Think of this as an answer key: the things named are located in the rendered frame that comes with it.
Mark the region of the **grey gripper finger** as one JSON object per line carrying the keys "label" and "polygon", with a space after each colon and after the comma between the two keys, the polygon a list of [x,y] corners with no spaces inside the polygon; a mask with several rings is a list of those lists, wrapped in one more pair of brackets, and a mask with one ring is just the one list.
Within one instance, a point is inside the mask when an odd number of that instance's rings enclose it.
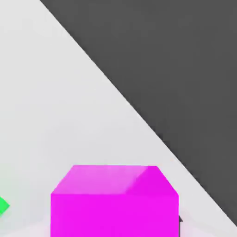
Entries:
{"label": "grey gripper finger", "polygon": [[179,216],[179,237],[204,237],[204,233],[194,222],[184,221]]}

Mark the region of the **small magenta cube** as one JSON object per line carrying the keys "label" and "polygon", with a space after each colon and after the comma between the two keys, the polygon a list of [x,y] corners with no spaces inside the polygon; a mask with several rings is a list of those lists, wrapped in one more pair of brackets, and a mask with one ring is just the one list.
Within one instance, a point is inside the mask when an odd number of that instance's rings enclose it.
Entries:
{"label": "small magenta cube", "polygon": [[50,237],[179,237],[179,196],[157,166],[74,165],[51,193]]}

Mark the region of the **small green cube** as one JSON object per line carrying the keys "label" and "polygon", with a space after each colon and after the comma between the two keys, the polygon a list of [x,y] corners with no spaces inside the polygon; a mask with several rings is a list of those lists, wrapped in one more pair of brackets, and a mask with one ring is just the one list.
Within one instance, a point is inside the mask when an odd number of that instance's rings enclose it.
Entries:
{"label": "small green cube", "polygon": [[10,205],[0,197],[0,216],[10,207]]}

